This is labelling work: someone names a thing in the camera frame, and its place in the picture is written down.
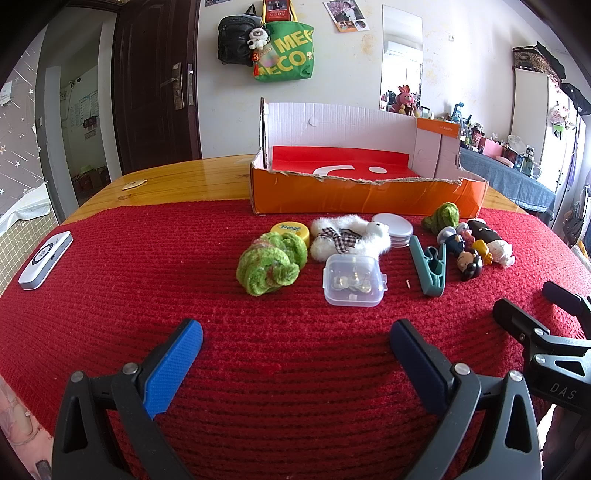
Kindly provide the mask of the person left hand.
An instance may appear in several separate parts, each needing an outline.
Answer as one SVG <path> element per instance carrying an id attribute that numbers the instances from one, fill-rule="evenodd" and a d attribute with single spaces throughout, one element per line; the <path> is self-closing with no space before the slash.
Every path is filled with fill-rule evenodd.
<path id="1" fill-rule="evenodd" d="M 52 435 L 8 383 L 1 379 L 1 440 L 10 461 L 26 479 L 52 478 Z"/>

